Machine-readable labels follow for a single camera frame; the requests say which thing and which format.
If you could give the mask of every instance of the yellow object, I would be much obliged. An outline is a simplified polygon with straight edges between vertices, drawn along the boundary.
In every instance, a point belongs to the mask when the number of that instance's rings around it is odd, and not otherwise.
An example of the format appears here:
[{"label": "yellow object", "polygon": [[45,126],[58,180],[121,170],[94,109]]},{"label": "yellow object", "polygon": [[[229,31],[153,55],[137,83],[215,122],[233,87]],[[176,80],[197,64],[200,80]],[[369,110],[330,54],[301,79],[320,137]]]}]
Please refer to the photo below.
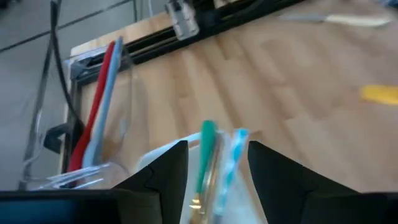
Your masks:
[{"label": "yellow object", "polygon": [[367,85],[362,88],[361,96],[365,100],[398,105],[398,86]]}]

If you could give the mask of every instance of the tile floor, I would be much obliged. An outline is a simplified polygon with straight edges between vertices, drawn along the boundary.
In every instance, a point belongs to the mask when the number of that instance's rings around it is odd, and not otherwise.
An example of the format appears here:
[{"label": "tile floor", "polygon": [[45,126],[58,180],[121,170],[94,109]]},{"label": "tile floor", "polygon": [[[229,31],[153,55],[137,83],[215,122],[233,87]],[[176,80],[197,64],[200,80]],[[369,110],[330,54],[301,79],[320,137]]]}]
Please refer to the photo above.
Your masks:
[{"label": "tile floor", "polygon": [[[152,0],[154,14],[163,11],[165,0]],[[63,0],[59,25],[67,24],[112,6],[122,0]],[[139,19],[149,16],[147,0],[137,0]],[[22,164],[35,95],[50,28],[50,0],[22,0],[8,9],[0,9],[0,190],[15,190],[21,176]],[[65,27],[58,32],[60,50],[67,58],[70,49],[100,35],[120,29],[134,22],[134,5],[126,1],[117,7]],[[16,47],[10,45],[39,36]],[[44,110],[47,126],[60,124],[63,118],[63,96],[54,65],[46,88]],[[58,169],[58,155],[44,149],[32,167],[32,175],[54,175]]]}]

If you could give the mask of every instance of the toothbrush handle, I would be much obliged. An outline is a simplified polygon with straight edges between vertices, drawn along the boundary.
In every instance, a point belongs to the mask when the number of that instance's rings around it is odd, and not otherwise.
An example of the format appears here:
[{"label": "toothbrush handle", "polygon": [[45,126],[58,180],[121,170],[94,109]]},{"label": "toothbrush handle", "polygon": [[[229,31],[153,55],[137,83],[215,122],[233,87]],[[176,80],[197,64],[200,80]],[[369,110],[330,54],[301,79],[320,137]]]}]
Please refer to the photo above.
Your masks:
[{"label": "toothbrush handle", "polygon": [[108,116],[109,106],[111,104],[112,92],[114,88],[114,83],[116,81],[116,75],[118,73],[120,65],[120,54],[123,47],[123,39],[120,37],[114,46],[111,65],[109,66],[108,77],[106,79],[105,91],[103,102],[101,106],[100,113],[97,117],[98,127],[95,129],[93,138],[93,147],[87,147],[85,155],[83,157],[84,164],[97,165],[102,153],[102,141],[105,130],[106,117]]},{"label": "toothbrush handle", "polygon": [[203,179],[205,178],[205,172],[208,167],[208,161],[213,154],[213,150],[216,144],[216,124],[212,121],[204,121],[201,129],[200,139],[200,167],[199,176],[197,182],[197,193],[200,194],[203,191]]},{"label": "toothbrush handle", "polygon": [[95,90],[95,96],[93,100],[93,105],[91,106],[90,116],[88,118],[87,126],[81,135],[77,145],[72,153],[72,158],[70,159],[70,165],[68,168],[68,172],[72,172],[81,168],[81,163],[83,161],[83,155],[87,148],[87,145],[90,141],[91,130],[93,129],[95,117],[98,112],[98,108],[100,107],[101,99],[104,94],[106,77],[108,75],[108,68],[111,62],[111,56],[114,48],[114,41],[112,41],[108,48],[106,49],[104,61],[101,66],[101,70],[98,75],[98,84]]},{"label": "toothbrush handle", "polygon": [[346,16],[330,15],[325,19],[326,22],[334,22],[351,26],[379,27],[388,24],[391,19],[386,16]]},{"label": "toothbrush handle", "polygon": [[229,188],[233,182],[234,176],[236,174],[236,170],[239,166],[239,160],[244,151],[244,147],[246,145],[246,141],[249,137],[249,130],[247,129],[237,129],[234,132],[234,138],[231,143],[231,154],[230,157],[226,161],[226,165],[222,175],[222,185],[220,186],[220,193],[216,198],[216,208],[215,215],[222,215],[223,210],[226,205],[226,198],[228,195]]}]

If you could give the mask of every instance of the red toothbrush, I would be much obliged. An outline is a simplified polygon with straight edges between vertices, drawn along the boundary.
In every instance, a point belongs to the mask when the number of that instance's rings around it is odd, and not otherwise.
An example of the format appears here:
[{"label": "red toothbrush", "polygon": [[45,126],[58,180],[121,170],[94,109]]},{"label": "red toothbrush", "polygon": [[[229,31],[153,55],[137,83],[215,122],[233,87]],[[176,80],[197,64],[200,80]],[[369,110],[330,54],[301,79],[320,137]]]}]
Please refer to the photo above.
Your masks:
[{"label": "red toothbrush", "polygon": [[90,141],[91,131],[94,126],[95,117],[98,112],[98,108],[100,107],[102,96],[104,95],[104,89],[106,84],[106,77],[108,76],[108,68],[111,61],[111,56],[114,48],[114,41],[112,41],[108,48],[106,49],[106,53],[104,56],[104,61],[101,66],[101,70],[99,71],[98,76],[98,84],[95,90],[95,96],[93,100],[93,105],[91,106],[90,116],[88,118],[87,126],[81,135],[75,150],[72,153],[72,158],[69,163],[69,172],[81,169],[81,163],[83,160],[83,155],[85,153],[86,147]]}]

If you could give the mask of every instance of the wooden table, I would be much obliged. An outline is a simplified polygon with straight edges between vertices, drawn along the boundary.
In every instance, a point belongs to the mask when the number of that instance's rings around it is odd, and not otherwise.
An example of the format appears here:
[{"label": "wooden table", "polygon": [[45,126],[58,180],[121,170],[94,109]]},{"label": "wooden table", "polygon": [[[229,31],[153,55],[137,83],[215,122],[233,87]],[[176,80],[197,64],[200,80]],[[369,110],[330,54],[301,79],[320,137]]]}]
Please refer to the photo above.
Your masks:
[{"label": "wooden table", "polygon": [[[310,1],[284,12],[391,13],[369,2]],[[159,14],[75,47],[72,55],[169,25]],[[134,147],[123,158],[133,169],[146,151],[213,119],[227,131],[248,128],[252,139],[355,190],[397,190],[398,106],[358,95],[367,84],[398,85],[397,33],[396,21],[368,29],[270,15],[135,66],[146,95],[132,125],[143,130],[130,133]],[[123,76],[116,85],[115,101],[126,86]],[[94,89],[95,83],[83,90],[84,120]],[[246,158],[241,171],[262,214]]]}]

